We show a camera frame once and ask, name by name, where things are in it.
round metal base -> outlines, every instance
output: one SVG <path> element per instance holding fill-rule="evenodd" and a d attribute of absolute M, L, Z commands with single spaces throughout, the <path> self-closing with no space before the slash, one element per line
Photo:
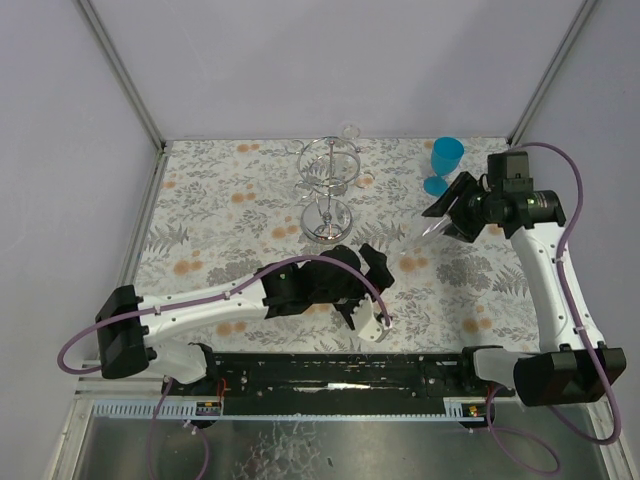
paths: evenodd
<path fill-rule="evenodd" d="M 344 240 L 353 225 L 351 210 L 344 203 L 331 198 L 318 198 L 304 209 L 300 226 L 307 237 L 317 243 L 331 244 Z"/>

blue cup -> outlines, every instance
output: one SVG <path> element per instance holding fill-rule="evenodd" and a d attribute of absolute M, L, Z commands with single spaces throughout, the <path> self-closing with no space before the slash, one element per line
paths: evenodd
<path fill-rule="evenodd" d="M 439 197 L 449 188 L 442 177 L 458 168 L 463 154 L 464 146 L 455 138 L 441 137 L 435 141 L 431 151 L 431 167 L 437 176 L 424 181 L 424 189 L 428 194 Z"/>

white wall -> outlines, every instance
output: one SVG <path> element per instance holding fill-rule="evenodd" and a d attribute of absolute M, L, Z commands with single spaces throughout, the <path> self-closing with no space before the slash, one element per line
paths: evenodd
<path fill-rule="evenodd" d="M 582 169 L 585 209 L 571 250 L 608 345 L 625 349 L 627 371 L 614 389 L 640 460 L 640 3 L 601 3 L 526 139 L 566 148 Z M 537 188 L 555 189 L 572 211 L 575 183 L 562 159 L 542 152 L 531 158 Z"/>
<path fill-rule="evenodd" d="M 177 138 L 506 136 L 582 0 L 94 0 Z"/>
<path fill-rule="evenodd" d="M 2 2 L 0 71 L 0 477 L 35 480 L 77 381 L 57 351 L 115 285 L 154 151 L 72 1 Z"/>

gray floor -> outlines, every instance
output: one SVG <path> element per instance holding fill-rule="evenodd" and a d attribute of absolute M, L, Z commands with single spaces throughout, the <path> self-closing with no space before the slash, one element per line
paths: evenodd
<path fill-rule="evenodd" d="M 565 409 L 585 429 L 580 408 Z M 563 463 L 563 479 L 606 479 L 598 447 L 577 438 L 545 408 L 522 412 L 499 405 L 497 424 L 526 429 L 547 440 Z M 149 422 L 93 420 L 78 479 L 144 479 Z M 487 433 L 458 424 L 411 422 L 231 422 L 206 430 L 212 459 L 207 479 L 538 479 L 511 462 Z M 161 422 L 154 435 L 156 477 L 193 479 L 203 447 L 179 424 Z M 505 436 L 514 453 L 536 468 L 553 468 L 540 447 Z"/>

fern pattern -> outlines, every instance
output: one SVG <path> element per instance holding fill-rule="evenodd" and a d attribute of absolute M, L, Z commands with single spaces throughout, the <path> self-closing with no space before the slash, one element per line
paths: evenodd
<path fill-rule="evenodd" d="M 420 213 L 433 201 L 422 188 L 430 141 L 357 143 L 362 168 L 374 182 L 368 188 L 351 185 L 345 194 L 354 227 L 344 244 L 357 251 L 369 243 L 388 256 L 395 284 L 383 298 L 394 328 L 384 342 L 358 338 L 331 305 L 315 305 L 292 317 L 209 325 L 180 338 L 217 351 L 442 352 L 481 344 L 535 350 L 529 287 L 501 232 L 487 228 L 474 244 L 447 237 L 415 243 Z M 487 155 L 506 147 L 503 139 L 464 139 L 463 144 L 460 170 L 476 177 L 484 172 Z M 136 291 L 206 288 L 268 263 L 330 249 L 308 241 L 300 230 L 309 200 L 301 200 L 303 191 L 294 188 L 296 159 L 279 140 L 174 142 Z M 364 262 L 362 271 L 367 271 Z"/>

